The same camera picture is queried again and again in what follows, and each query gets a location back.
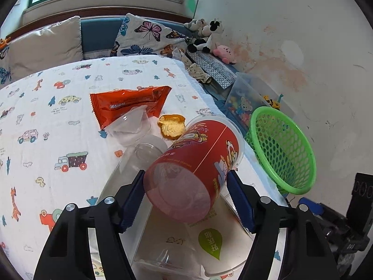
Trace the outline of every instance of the pink plush toy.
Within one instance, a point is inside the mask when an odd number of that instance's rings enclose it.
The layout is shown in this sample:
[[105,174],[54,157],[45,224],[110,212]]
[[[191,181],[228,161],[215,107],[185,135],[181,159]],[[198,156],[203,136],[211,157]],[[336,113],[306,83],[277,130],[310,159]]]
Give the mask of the pink plush toy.
[[213,54],[214,56],[219,57],[225,64],[237,63],[237,60],[234,58],[233,51],[228,46],[219,45],[213,50]]

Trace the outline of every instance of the red plastic cup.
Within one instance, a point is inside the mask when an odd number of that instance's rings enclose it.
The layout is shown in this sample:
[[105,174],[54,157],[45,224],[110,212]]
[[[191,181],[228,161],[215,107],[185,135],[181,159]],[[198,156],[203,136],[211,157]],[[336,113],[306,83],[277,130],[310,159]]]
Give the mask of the red plastic cup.
[[228,118],[198,116],[146,171],[146,195],[170,218],[202,220],[219,196],[227,172],[240,163],[244,148],[244,138]]

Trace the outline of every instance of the plastic storage box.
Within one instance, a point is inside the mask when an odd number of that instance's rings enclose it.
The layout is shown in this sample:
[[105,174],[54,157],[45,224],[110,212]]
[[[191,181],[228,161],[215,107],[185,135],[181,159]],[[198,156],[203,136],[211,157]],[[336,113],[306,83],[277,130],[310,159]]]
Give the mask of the plastic storage box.
[[[241,79],[248,83],[253,89],[255,89],[262,97],[268,96],[273,101],[278,101],[279,93],[276,93],[266,82],[261,78],[254,76],[253,74],[247,73],[236,73]],[[286,104],[284,98],[280,101],[280,111],[282,111],[289,118],[294,119],[294,111]]]
[[270,106],[264,98],[250,84],[238,75],[231,92],[224,104],[237,122],[241,131],[245,133],[249,130],[251,114],[260,106]]

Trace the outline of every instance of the butterfly print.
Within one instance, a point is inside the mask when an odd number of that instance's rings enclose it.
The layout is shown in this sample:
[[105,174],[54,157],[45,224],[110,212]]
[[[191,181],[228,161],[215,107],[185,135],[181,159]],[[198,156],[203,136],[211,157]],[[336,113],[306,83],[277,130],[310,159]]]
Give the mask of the butterfly print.
[[161,50],[161,56],[166,56],[168,58],[172,58],[172,51],[173,51],[172,44],[169,44],[169,45],[165,46],[163,48],[163,50]]
[[12,80],[12,76],[10,75],[10,67],[9,67],[9,70],[6,70],[5,68],[3,67],[0,67],[0,83],[1,84],[5,84],[5,82],[7,80],[11,81]]
[[167,39],[185,39],[186,36],[182,33],[179,33],[178,31],[172,30],[167,36]]
[[119,46],[120,45],[119,45],[118,41],[115,41],[115,44],[114,44],[113,48],[110,51],[110,56],[111,57],[116,57],[117,56]]
[[122,26],[119,29],[122,36],[126,35],[127,29],[128,29],[127,23],[129,23],[129,17],[124,17],[123,22],[122,22]]
[[121,50],[122,55],[156,55],[153,52],[152,48],[145,48],[144,46],[141,48],[138,45],[132,45],[131,48],[126,48]]
[[149,21],[144,21],[142,25],[140,25],[139,27],[137,27],[137,29],[135,29],[135,32],[146,32],[143,38],[145,38],[149,34],[149,40],[150,40],[150,33],[151,33],[157,42],[161,41],[161,34],[160,34],[161,31],[162,31],[162,28],[158,24],[153,24],[152,22],[149,22]]
[[9,46],[5,48],[2,52],[0,52],[0,60],[3,60],[5,58],[6,53],[9,50]]

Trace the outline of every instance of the white bedsheet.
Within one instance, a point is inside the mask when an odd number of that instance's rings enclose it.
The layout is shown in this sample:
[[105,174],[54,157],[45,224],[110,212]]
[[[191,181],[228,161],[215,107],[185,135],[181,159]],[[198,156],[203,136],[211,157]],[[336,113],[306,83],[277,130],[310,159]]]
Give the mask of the white bedsheet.
[[[80,61],[0,90],[0,245],[24,279],[32,279],[60,210],[68,203],[94,204],[125,150],[100,131],[89,94],[162,85],[172,90],[161,114],[181,114],[189,122],[198,114],[220,113],[181,62],[160,56]],[[156,120],[151,118],[152,133],[161,136]],[[86,168],[55,169],[59,158],[85,152]],[[238,174],[260,195],[276,195],[268,182],[264,187],[246,157]],[[281,231],[271,279],[278,277],[284,241]]]

